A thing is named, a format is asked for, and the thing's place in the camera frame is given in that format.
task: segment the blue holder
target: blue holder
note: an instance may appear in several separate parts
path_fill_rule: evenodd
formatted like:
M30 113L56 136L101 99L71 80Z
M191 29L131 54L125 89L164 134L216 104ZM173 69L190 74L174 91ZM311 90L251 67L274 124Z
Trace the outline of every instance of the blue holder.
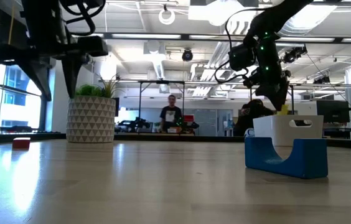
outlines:
M289 158L276 153L271 138L245 138L245 163L252 169L302 179L327 177L325 139L295 139Z

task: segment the white basket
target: white basket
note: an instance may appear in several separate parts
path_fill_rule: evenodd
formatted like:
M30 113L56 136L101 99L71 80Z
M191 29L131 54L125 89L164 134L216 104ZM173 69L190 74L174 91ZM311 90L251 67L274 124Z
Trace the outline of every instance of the white basket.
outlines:
M294 121L311 121L310 126L296 126ZM271 137L274 146L293 146L293 140L322 138L323 116L274 115L253 120L256 137Z

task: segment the red block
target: red block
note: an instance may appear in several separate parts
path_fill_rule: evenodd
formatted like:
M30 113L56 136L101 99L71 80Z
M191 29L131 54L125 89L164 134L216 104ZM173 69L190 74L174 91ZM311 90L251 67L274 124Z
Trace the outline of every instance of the red block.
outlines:
M28 151L30 146L30 138L15 138L12 141L13 150L25 150Z

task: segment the white planter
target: white planter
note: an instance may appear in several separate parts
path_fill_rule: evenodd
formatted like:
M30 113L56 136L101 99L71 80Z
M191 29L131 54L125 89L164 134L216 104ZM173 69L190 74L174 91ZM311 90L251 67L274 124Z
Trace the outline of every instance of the white planter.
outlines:
M97 96L75 96L69 100L68 142L113 142L116 101Z

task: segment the ceiling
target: ceiling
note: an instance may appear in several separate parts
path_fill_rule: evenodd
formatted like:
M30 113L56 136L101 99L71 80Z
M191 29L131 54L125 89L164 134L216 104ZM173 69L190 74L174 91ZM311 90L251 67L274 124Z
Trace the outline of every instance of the ceiling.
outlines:
M16 0L17 11L21 9L21 0ZM160 5L140 5L140 12L136 4L109 4L106 12L103 11L93 18L96 24L96 32L149 32L149 33L186 33L186 34L219 34L222 33L219 26L213 26L208 21L188 20L187 10L189 0L178 0L178 6L169 6L169 9L180 10L184 14L176 13L175 21L171 25L164 25L158 19ZM11 1L0 0L0 8L10 12ZM315 36L351 36L351 7L338 7L321 24L313 28L307 35ZM65 20L73 18L63 11ZM73 32L86 31L85 22L69 24L68 28ZM107 40L112 51L118 56L121 63L118 71L121 77L127 78L134 73L147 73L153 70L153 64L149 61L141 61L146 40ZM216 42L203 41L163 41L166 46L167 60L163 61L164 70L190 72L193 63L207 63L217 46ZM182 52L185 48L192 49L194 60L183 62ZM319 70L329 70L332 82L344 81L344 69L351 66L351 44L307 44L308 54L316 63L314 66L308 57L300 58L296 63L285 65L292 72L291 82L306 82L309 76L315 76Z

